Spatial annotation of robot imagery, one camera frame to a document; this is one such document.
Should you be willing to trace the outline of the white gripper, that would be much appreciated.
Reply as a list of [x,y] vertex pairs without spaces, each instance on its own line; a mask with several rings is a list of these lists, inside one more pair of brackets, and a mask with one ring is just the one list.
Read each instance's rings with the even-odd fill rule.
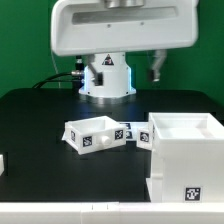
[[90,54],[156,50],[151,82],[171,48],[189,47],[198,38],[199,0],[58,0],[51,15],[51,48],[59,56],[88,55],[95,86],[103,73]]

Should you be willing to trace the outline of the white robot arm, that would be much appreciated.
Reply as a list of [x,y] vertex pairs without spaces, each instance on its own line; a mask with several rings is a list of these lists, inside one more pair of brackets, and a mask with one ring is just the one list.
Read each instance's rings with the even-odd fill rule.
[[155,52],[149,74],[160,69],[172,48],[198,37],[199,0],[58,0],[51,14],[51,49],[58,56],[87,57],[81,70],[82,99],[117,103],[136,94],[125,54]]

